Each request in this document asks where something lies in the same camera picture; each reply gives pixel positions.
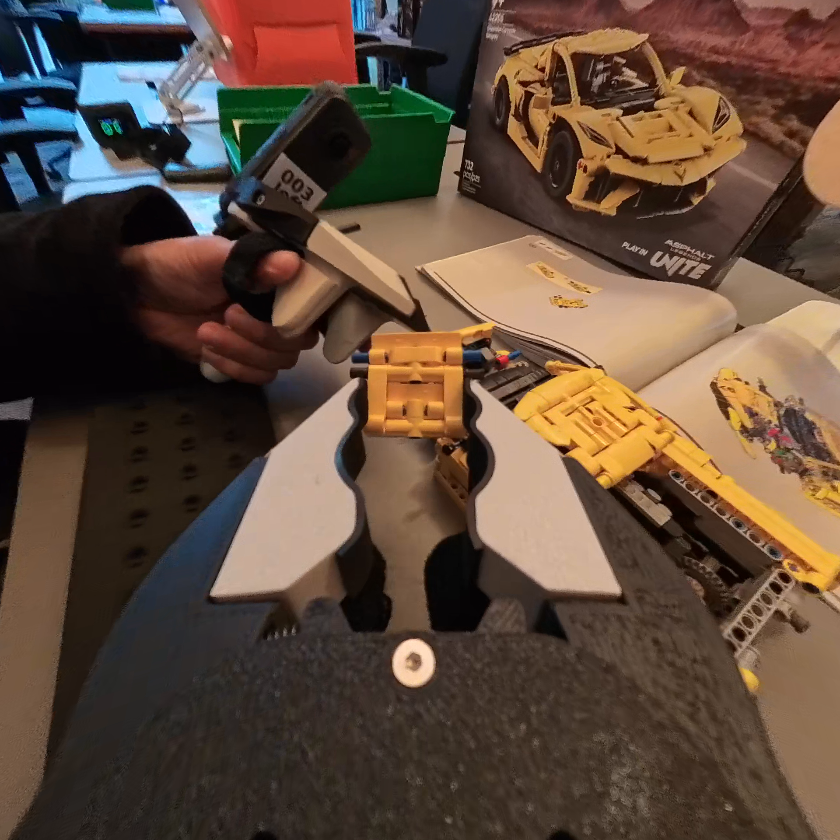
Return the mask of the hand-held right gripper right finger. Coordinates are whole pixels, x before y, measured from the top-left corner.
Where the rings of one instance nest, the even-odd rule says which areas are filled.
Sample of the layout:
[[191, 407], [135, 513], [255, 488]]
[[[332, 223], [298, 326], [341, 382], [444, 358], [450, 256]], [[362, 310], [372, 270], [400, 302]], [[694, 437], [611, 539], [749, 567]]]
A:
[[560, 452], [478, 381], [465, 387], [465, 422], [479, 590], [520, 607], [528, 631], [556, 602], [619, 603], [623, 588]]

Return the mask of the yellow brick hood panel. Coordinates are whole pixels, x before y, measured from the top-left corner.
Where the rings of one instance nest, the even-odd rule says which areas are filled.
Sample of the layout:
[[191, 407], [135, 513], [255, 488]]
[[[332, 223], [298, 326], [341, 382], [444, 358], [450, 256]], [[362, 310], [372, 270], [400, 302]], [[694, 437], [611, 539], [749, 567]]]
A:
[[373, 437], [467, 436], [466, 379], [494, 357], [493, 322], [456, 331], [382, 332], [370, 348], [352, 353], [352, 373], [366, 380], [367, 420]]

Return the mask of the black office chair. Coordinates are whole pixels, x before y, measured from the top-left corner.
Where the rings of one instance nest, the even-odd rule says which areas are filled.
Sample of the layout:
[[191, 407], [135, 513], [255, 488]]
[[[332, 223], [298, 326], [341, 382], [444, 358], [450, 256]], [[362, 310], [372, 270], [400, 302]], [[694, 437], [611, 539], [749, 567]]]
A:
[[360, 83], [370, 82], [367, 60], [376, 59], [395, 71], [395, 82], [447, 107], [465, 127], [489, 12], [489, 1], [424, 2], [409, 43], [377, 37], [356, 45]]
[[52, 194], [50, 175], [39, 154], [48, 143], [79, 141], [77, 87], [68, 79], [40, 77], [3, 80], [1, 84], [1, 158], [17, 157], [39, 196]]

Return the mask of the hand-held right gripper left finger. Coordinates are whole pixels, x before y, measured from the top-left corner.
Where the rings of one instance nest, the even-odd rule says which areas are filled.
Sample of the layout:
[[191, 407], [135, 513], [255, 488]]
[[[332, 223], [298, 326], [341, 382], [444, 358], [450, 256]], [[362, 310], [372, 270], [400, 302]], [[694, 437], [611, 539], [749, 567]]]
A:
[[336, 392], [271, 449], [209, 597], [276, 602], [301, 618], [319, 598], [366, 583], [366, 513], [345, 461], [361, 428], [361, 380]]

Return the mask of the black dotted rubber mat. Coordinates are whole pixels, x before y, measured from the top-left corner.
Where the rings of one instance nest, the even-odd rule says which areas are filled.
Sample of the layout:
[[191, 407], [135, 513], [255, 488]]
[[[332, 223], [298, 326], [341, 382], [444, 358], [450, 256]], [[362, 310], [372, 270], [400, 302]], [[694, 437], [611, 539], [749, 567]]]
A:
[[194, 519], [275, 442], [255, 387], [131, 395], [91, 416], [71, 582], [123, 599]]

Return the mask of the black toy car set box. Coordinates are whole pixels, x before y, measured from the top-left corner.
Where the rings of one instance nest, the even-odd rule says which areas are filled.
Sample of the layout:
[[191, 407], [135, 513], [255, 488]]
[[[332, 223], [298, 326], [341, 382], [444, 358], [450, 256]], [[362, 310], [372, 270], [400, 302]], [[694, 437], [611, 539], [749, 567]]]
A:
[[692, 2], [495, 2], [459, 193], [656, 280], [715, 290], [782, 198], [795, 152], [675, 57]]

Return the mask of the person's left hand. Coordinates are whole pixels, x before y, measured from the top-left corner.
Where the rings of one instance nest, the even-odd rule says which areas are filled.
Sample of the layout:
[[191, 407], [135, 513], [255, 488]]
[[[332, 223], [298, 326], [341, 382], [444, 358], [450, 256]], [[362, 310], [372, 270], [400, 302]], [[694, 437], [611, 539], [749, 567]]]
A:
[[285, 339], [232, 301], [223, 268], [233, 246], [213, 235], [165, 239], [125, 248], [121, 262], [137, 280], [136, 319], [150, 340], [230, 380], [266, 385], [319, 334]]

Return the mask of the green plastic bin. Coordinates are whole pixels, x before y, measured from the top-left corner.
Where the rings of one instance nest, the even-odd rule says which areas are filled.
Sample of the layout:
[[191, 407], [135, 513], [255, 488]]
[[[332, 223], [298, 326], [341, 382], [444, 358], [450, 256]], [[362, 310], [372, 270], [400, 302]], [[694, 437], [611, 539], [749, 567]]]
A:
[[[414, 91], [393, 86], [344, 87], [371, 136], [360, 165], [325, 198], [321, 209], [435, 196], [454, 113]], [[231, 171], [257, 153], [308, 95], [307, 87], [221, 87], [219, 132]]]

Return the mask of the black device green lights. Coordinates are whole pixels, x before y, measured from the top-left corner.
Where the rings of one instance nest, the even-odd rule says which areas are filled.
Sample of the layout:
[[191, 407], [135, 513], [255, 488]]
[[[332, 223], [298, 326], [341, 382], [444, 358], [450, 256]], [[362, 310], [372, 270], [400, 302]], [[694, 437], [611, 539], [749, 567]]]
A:
[[139, 159], [163, 173], [170, 163], [184, 163], [192, 146], [175, 125], [141, 123], [128, 101], [79, 104], [77, 110], [97, 144], [121, 161]]

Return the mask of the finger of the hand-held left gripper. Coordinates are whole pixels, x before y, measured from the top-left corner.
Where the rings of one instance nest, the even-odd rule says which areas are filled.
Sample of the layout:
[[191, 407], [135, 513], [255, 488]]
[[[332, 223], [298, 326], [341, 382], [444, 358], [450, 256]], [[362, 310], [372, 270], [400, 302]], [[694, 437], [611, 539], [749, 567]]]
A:
[[429, 330], [424, 309], [404, 277], [327, 221], [319, 220], [308, 237], [308, 262], [410, 330]]
[[323, 357], [331, 364], [347, 361], [391, 320], [391, 313], [374, 303], [335, 303], [320, 318]]

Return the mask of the open instruction booklet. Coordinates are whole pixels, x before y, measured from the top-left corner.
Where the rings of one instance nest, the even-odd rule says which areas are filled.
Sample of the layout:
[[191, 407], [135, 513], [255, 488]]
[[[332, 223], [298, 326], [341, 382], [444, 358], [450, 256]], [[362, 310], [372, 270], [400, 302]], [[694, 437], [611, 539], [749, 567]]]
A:
[[536, 235], [417, 269], [507, 340], [602, 368], [838, 553], [838, 304], [738, 329], [716, 292], [617, 274]]

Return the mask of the person's left forearm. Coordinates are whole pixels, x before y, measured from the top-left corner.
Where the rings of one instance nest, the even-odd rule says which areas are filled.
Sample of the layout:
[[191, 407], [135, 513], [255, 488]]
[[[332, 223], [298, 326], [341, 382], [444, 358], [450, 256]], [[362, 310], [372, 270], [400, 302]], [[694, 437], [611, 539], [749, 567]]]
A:
[[195, 234], [162, 189], [84, 196], [1, 216], [1, 397], [106, 396], [198, 379], [149, 339], [124, 249]]

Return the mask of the orange plastic tote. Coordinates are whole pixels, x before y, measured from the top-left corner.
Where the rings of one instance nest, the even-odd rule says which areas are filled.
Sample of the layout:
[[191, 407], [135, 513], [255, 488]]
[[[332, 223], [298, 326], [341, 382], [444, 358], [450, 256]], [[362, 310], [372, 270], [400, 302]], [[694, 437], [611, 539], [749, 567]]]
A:
[[351, 1], [206, 1], [209, 21], [231, 42], [215, 62], [228, 88], [313, 87], [358, 82]]

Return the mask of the yellow brick model car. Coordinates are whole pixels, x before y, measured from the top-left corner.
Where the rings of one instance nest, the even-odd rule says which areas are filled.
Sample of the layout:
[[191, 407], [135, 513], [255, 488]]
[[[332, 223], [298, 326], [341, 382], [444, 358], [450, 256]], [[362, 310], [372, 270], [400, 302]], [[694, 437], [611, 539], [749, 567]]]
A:
[[488, 392], [635, 516], [718, 621], [744, 682], [772, 620], [838, 597], [838, 327], [735, 332], [635, 391], [603, 368], [520, 361]]

